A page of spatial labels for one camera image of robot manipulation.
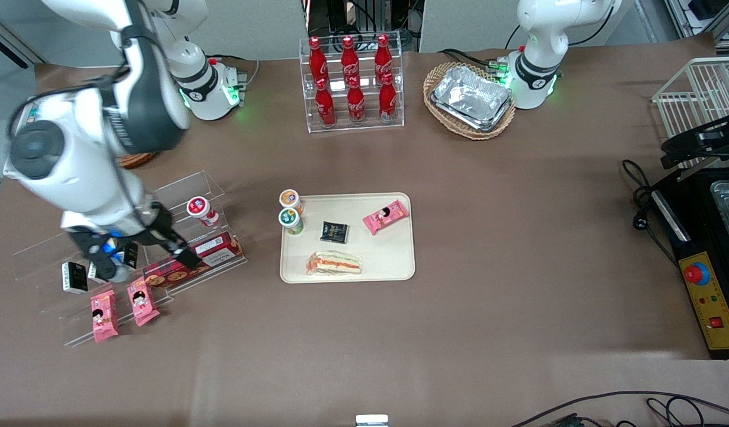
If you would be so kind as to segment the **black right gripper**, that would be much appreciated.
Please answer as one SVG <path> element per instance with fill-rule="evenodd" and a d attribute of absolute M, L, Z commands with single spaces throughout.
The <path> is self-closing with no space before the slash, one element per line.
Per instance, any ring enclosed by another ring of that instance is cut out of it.
<path fill-rule="evenodd" d="M 196 270 L 202 259 L 187 240 L 172 228 L 172 214 L 161 202 L 151 202 L 147 208 L 137 206 L 134 216 L 143 231 L 132 237 L 139 246 L 142 265 L 180 264 Z"/>

